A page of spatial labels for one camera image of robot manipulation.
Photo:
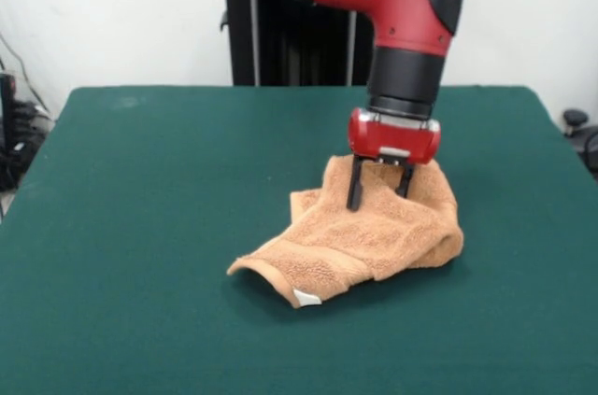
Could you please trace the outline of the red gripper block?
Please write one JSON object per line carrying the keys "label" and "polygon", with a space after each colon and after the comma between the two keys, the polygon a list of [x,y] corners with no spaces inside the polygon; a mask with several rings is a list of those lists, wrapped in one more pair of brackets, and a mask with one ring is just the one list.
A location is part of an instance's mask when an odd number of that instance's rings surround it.
{"label": "red gripper block", "polygon": [[355,108],[349,118],[349,148],[353,152],[347,209],[359,210],[363,195],[362,173],[366,159],[406,162],[395,193],[407,198],[415,166],[430,162],[439,149],[440,123],[414,120]]}

